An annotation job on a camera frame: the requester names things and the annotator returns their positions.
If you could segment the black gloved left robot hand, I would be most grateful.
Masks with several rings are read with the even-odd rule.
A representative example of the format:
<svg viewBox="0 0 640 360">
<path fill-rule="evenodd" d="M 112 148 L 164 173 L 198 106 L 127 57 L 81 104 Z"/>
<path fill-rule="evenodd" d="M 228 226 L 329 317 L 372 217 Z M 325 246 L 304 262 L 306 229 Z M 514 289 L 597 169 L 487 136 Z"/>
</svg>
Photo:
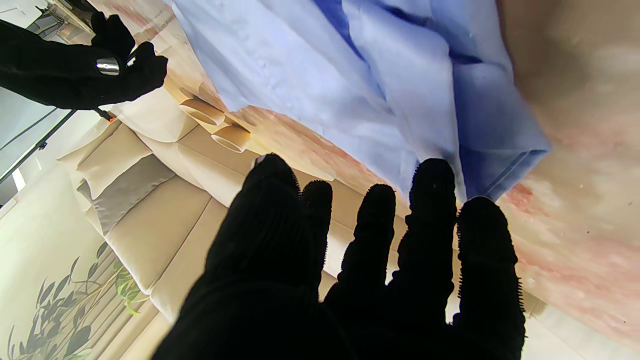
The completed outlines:
<svg viewBox="0 0 640 360">
<path fill-rule="evenodd" d="M 254 163 L 154 360 L 519 360 L 518 257 L 494 201 L 460 210 L 443 159 L 417 167 L 398 269 L 386 281 L 396 196 L 363 197 L 336 282 L 320 300 L 333 189 L 300 189 L 274 153 Z"/>
</svg>

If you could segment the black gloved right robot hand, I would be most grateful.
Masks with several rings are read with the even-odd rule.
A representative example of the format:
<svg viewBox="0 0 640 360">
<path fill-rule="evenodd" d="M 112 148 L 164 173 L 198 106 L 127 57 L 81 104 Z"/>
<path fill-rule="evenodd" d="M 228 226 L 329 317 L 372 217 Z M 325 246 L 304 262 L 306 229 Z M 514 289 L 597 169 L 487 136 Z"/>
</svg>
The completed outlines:
<svg viewBox="0 0 640 360">
<path fill-rule="evenodd" d="M 90 111 L 125 103 L 161 88 L 169 60 L 153 43 L 136 44 L 117 14 L 91 17 L 90 45 L 42 39 L 1 22 L 1 87 L 28 100 L 65 110 Z"/>
</svg>

